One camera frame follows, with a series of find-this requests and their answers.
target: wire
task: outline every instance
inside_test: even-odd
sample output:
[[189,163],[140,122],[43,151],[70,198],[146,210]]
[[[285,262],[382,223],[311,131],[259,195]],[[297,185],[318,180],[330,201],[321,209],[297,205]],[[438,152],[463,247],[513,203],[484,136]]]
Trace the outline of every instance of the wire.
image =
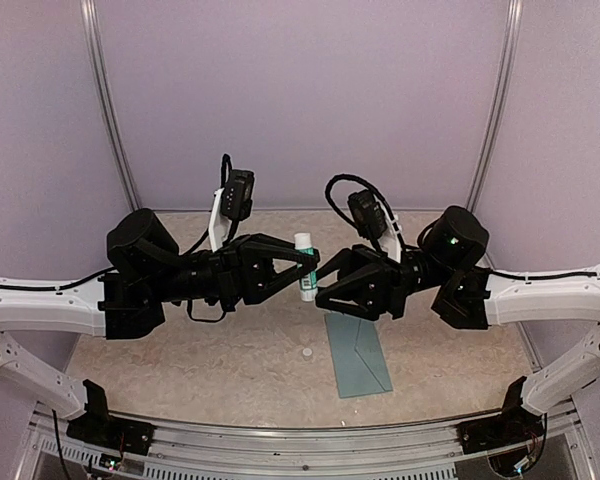
[[118,468],[116,470],[120,470],[122,468],[122,463],[124,462],[124,432],[120,437],[120,448],[118,449],[120,452],[120,461],[118,462]]
[[79,287],[80,285],[87,283],[94,278],[100,277],[105,273],[109,273],[114,270],[113,267],[108,267],[103,270],[99,270],[97,272],[92,273],[80,280],[76,280],[75,282],[67,283],[65,285],[55,285],[55,286],[45,286],[45,287],[33,287],[29,285],[11,285],[11,284],[2,284],[0,283],[0,290],[16,290],[22,292],[61,292],[63,290],[71,290],[72,288]]
[[434,220],[429,225],[427,225],[426,227],[424,227],[422,229],[422,231],[420,232],[420,235],[418,235],[418,239],[416,240],[416,245],[418,245],[418,247],[420,249],[422,249],[422,245],[424,244],[424,239],[426,238],[427,234],[433,228],[433,226],[436,224],[437,221],[438,220]]
[[231,226],[229,227],[229,233],[227,234],[227,239],[222,243],[223,245],[228,245],[229,243],[231,243],[231,240],[233,240],[236,236],[236,233],[238,233],[238,225],[240,224],[240,220],[232,220],[231,221]]
[[[224,186],[227,184],[227,180],[229,179],[229,174],[231,173],[231,170],[233,170],[231,157],[229,156],[229,154],[225,153],[224,155],[222,155],[222,164],[220,165],[220,188],[224,188]],[[183,255],[190,255],[191,253],[195,252],[198,248],[200,248],[200,245],[204,243],[208,236],[209,229],[206,228],[205,231],[202,232],[202,235],[200,235],[200,238],[196,240],[196,243],[191,245],[191,247],[186,252],[184,252]]]
[[345,222],[347,222],[349,225],[351,225],[353,228],[357,228],[356,224],[354,223],[354,221],[352,219],[350,219],[339,207],[338,205],[336,205],[336,202],[333,200],[333,197],[331,196],[331,190],[333,190],[333,187],[336,183],[338,182],[342,182],[342,181],[348,181],[348,182],[353,182],[353,183],[357,183],[358,185],[362,185],[363,187],[365,187],[366,189],[368,189],[369,191],[371,191],[371,193],[373,193],[375,195],[375,197],[382,203],[382,205],[384,205],[384,208],[387,210],[387,214],[389,215],[389,219],[391,220],[391,226],[390,228],[393,228],[394,231],[396,232],[396,236],[398,237],[398,241],[400,242],[400,246],[402,247],[402,250],[415,250],[416,247],[414,247],[413,245],[408,245],[405,241],[404,238],[402,237],[402,233],[400,233],[400,230],[397,229],[396,227],[396,218],[393,214],[393,210],[391,209],[391,205],[389,205],[389,202],[387,202],[386,198],[384,198],[384,195],[382,195],[382,193],[380,192],[380,190],[378,190],[378,188],[376,186],[374,186],[373,184],[371,184],[370,182],[368,182],[367,180],[365,180],[362,177],[359,177],[357,175],[352,175],[349,173],[340,173],[338,175],[335,175],[331,180],[329,180],[329,182],[327,183],[325,189],[324,189],[324,197],[327,200],[327,203],[329,204],[329,206],[333,209],[334,212],[336,212],[336,214],[342,218]]
[[216,319],[208,319],[208,318],[195,318],[193,316],[193,300],[187,300],[187,315],[189,316],[189,320],[193,320],[194,322],[201,323],[218,323],[224,320],[224,317],[227,316],[227,312],[223,311],[222,315]]
[[64,472],[64,476],[67,480],[72,480],[71,475],[69,475],[69,469],[67,469],[67,464],[64,461],[64,455],[62,454],[62,445],[60,444],[60,430],[58,429],[58,414],[55,410],[53,412],[53,428],[56,431],[56,446],[58,447],[58,457],[60,458],[60,465],[62,465],[62,471]]
[[600,277],[600,272],[590,272],[590,271],[573,271],[573,272],[563,272],[563,273],[555,273],[552,275],[515,275],[512,273],[499,272],[498,270],[492,270],[490,268],[481,268],[481,270],[491,274],[496,275],[502,278],[508,278],[509,280],[524,280],[524,281],[540,281],[540,280],[560,280],[562,278],[570,278],[570,277]]
[[533,448],[531,449],[531,453],[533,454],[538,449],[538,436],[531,432],[531,439],[533,440]]
[[538,462],[540,461],[540,458],[542,457],[542,454],[544,453],[544,447],[547,444],[547,432],[548,431],[549,431],[549,416],[545,413],[544,414],[544,433],[542,434],[542,445],[540,446],[540,452],[538,452],[538,455],[533,460],[533,463],[531,464],[531,466],[522,473],[527,473],[529,470],[531,470],[533,467],[535,467],[538,464]]

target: small white cap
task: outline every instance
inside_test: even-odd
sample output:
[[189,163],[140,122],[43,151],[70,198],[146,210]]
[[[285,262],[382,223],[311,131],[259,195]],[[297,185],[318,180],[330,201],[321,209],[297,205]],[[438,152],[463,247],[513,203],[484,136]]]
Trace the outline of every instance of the small white cap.
[[317,293],[317,288],[312,288],[311,290],[300,290],[300,298],[303,302],[313,302],[316,299]]
[[311,244],[310,233],[296,233],[293,236],[293,239],[296,241],[296,250],[305,250],[307,248],[313,247],[313,245]]

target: white glue stick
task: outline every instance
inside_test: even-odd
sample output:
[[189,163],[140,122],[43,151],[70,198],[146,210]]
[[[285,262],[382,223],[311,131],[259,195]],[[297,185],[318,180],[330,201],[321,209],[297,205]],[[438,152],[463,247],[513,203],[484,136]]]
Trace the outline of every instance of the white glue stick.
[[[296,241],[296,250],[313,255],[310,233],[296,233],[293,238]],[[300,279],[300,296],[303,302],[313,302],[317,293],[318,281],[316,279],[316,272],[313,271]]]

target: lavender backdrop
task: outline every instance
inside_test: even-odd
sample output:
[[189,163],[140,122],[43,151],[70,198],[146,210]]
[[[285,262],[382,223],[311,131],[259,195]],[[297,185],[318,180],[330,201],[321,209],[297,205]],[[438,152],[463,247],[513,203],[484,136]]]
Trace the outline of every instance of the lavender backdrop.
[[209,208],[226,151],[255,170],[257,208],[325,207],[324,185],[342,171],[369,178],[396,207],[463,203],[507,5],[98,2],[142,199]]
[[[600,262],[600,2],[525,2],[479,218],[500,268]],[[590,325],[530,324],[550,362]],[[600,467],[600,380],[575,395]]]
[[[80,3],[0,2],[0,275],[78,278],[107,265],[125,202],[98,108]],[[73,335],[19,340],[62,367]],[[33,399],[0,383],[0,480]]]

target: green envelope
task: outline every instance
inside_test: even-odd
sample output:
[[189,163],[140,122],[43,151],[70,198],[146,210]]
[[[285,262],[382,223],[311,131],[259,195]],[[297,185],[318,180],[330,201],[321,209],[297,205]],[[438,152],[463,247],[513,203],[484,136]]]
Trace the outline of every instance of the green envelope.
[[340,398],[391,392],[374,322],[332,312],[324,318]]

